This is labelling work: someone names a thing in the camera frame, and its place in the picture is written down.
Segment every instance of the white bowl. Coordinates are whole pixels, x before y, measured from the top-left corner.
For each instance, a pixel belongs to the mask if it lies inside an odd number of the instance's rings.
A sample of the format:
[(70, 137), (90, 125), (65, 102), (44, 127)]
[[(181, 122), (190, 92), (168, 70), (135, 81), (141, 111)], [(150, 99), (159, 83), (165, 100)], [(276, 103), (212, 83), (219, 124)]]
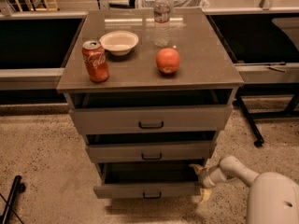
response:
[(136, 34), (127, 31), (108, 33), (100, 38), (103, 48), (116, 56), (128, 54), (137, 45), (138, 40)]

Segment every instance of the floor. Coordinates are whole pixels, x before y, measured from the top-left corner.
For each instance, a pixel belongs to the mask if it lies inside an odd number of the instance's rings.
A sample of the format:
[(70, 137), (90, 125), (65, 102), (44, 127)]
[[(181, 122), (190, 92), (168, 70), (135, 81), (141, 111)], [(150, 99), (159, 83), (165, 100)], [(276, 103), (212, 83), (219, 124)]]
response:
[[(251, 111), (281, 109), (289, 98), (247, 99)], [(249, 189), (241, 182), (217, 186), (210, 200), (98, 200), (96, 168), (84, 150), (66, 105), (0, 106), (0, 192), (7, 198), (16, 175), (26, 191), (15, 211), (23, 223), (245, 223)], [(299, 119), (260, 121), (265, 144), (255, 140), (239, 108), (218, 138), (206, 166), (234, 155), (252, 170), (278, 172), (299, 183)], [(15, 217), (10, 223), (20, 223)]]

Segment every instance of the red soda can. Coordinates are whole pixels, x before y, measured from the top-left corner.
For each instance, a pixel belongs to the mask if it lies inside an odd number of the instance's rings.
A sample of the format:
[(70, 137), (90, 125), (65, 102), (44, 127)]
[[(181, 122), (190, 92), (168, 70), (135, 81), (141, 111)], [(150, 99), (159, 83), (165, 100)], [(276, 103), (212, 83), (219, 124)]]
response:
[(109, 70), (105, 50), (98, 40), (84, 42), (82, 54), (91, 81), (101, 82), (108, 79)]

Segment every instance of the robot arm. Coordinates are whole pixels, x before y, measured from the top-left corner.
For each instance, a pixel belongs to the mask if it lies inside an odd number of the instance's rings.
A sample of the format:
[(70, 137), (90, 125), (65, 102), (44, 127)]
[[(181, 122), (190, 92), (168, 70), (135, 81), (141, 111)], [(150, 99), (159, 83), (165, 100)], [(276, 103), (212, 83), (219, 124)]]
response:
[(255, 173), (233, 156), (211, 168), (192, 167), (204, 189), (233, 179), (249, 187), (247, 224), (299, 224), (299, 186), (287, 176)]

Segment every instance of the water bottle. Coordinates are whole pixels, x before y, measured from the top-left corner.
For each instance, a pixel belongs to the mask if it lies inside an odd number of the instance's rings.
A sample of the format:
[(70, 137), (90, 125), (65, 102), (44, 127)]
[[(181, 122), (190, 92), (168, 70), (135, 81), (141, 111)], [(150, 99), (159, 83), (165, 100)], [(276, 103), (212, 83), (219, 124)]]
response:
[(155, 0), (153, 11), (155, 21), (155, 45), (159, 48), (165, 48), (169, 42), (169, 1)]

